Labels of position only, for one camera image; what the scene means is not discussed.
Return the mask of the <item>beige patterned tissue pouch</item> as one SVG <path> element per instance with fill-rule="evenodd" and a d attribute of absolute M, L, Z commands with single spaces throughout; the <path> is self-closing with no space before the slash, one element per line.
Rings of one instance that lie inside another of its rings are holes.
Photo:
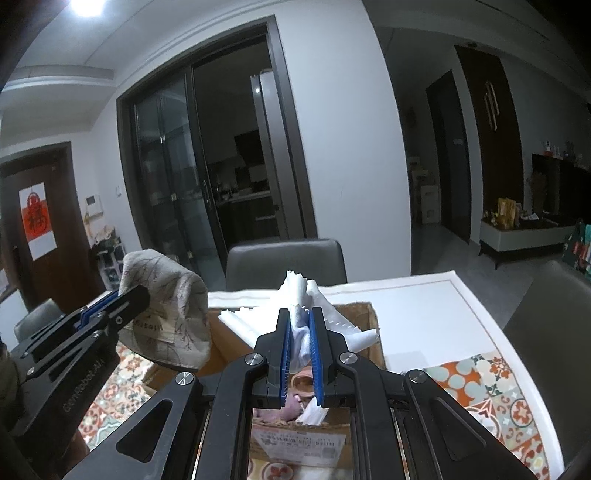
<path fill-rule="evenodd" d="M 145 249 L 126 254 L 121 294 L 142 286 L 148 307 L 119 333 L 120 342 L 158 365 L 197 371 L 211 356 L 204 280 L 171 258 Z"/>

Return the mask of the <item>purple knit cloth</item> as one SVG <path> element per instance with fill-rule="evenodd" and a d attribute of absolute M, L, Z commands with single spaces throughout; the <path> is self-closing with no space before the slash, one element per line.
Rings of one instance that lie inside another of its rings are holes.
<path fill-rule="evenodd" d="M 287 394 L 286 403 L 280 409 L 254 409 L 253 417 L 266 423 L 290 422 L 297 420 L 304 413 L 304 403 L 301 396 Z"/>

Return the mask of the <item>dusty pink small headband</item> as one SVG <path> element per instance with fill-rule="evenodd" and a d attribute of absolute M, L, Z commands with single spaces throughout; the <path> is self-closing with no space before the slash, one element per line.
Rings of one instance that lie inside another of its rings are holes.
<path fill-rule="evenodd" d="M 297 396 L 304 404 L 308 404 L 311 398 L 315 397 L 314 375 L 312 375 L 311 364 L 290 375 L 289 380 L 288 392 Z"/>

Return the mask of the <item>white cloth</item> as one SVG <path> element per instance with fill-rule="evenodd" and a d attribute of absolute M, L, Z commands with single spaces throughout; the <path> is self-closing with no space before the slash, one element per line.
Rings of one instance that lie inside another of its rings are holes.
<path fill-rule="evenodd" d="M 280 310 L 290 314 L 290 374 L 296 375 L 311 366 L 318 357 L 315 349 L 315 326 L 325 325 L 329 331 L 344 336 L 346 347 L 359 353 L 379 340 L 375 329 L 363 331 L 325 298 L 317 282 L 300 273 L 288 271 L 280 289 L 259 307 L 242 307 L 219 314 L 221 323 L 253 347 L 263 334 L 276 330 Z"/>

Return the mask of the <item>grey chair near left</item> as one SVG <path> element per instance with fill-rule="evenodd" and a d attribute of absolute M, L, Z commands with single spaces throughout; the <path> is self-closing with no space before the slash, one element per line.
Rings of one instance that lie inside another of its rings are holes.
<path fill-rule="evenodd" d="M 53 299 L 47 299 L 31 310 L 14 327 L 14 334 L 19 343 L 37 331 L 60 319 L 63 312 Z"/>

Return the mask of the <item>small shelf rack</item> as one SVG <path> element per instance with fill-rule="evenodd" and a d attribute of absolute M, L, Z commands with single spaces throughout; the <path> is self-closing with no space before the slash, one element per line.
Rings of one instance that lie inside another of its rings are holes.
<path fill-rule="evenodd" d="M 122 278 L 123 258 L 126 252 L 114 227 L 105 226 L 98 231 L 94 236 L 90 253 L 96 261 L 105 288 L 117 291 Z"/>

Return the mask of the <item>patterned table runner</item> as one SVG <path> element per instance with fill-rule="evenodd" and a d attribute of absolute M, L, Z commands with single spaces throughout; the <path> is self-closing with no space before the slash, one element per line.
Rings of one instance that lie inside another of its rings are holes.
<path fill-rule="evenodd" d="M 119 345 L 120 364 L 91 404 L 79 431 L 91 449 L 106 439 L 172 372 Z M 498 351 L 427 369 L 451 396 L 539 479 L 550 477 L 547 455 L 530 406 Z"/>

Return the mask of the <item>red fu door poster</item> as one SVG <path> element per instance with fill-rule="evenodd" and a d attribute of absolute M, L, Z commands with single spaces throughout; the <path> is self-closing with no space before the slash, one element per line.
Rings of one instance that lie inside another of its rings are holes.
<path fill-rule="evenodd" d="M 57 248 L 45 184 L 41 182 L 20 190 L 19 204 L 27 245 L 35 261 Z"/>

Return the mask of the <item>grey chair behind table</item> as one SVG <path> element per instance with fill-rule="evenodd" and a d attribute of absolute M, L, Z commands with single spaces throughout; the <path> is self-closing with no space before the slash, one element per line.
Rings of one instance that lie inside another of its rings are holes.
<path fill-rule="evenodd" d="M 279 289 L 287 271 L 319 286 L 348 282 L 342 247 L 334 239 L 297 239 L 245 243 L 232 247 L 226 263 L 226 289 Z"/>

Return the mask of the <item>grey chair right side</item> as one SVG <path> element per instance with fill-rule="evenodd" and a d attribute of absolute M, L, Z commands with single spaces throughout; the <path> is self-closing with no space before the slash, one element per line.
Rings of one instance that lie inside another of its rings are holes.
<path fill-rule="evenodd" d="M 547 262 L 504 327 L 552 419 L 564 462 L 590 442 L 590 281 Z"/>

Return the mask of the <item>white low cabinet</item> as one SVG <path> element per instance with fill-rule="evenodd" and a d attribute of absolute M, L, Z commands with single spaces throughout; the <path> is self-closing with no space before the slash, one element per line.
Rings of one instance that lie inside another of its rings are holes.
<path fill-rule="evenodd" d="M 544 220 L 533 221 L 532 225 L 532 228 L 500 229 L 482 220 L 479 255 L 488 255 L 498 268 L 507 261 L 556 253 L 574 230 L 572 225 L 557 226 Z"/>

